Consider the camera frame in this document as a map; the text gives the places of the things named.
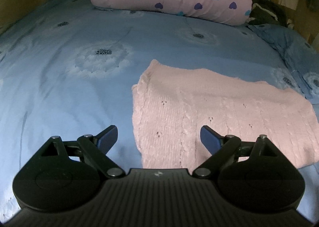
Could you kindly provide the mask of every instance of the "bed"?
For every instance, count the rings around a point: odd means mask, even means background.
[[[116,125],[118,141],[107,155],[126,171],[142,167],[131,88],[153,59],[303,95],[278,52],[246,25],[100,10],[90,0],[50,0],[13,25],[0,36],[0,221],[19,210],[15,174],[50,136],[74,140]],[[306,191],[298,211],[315,222],[319,164],[299,171]]]

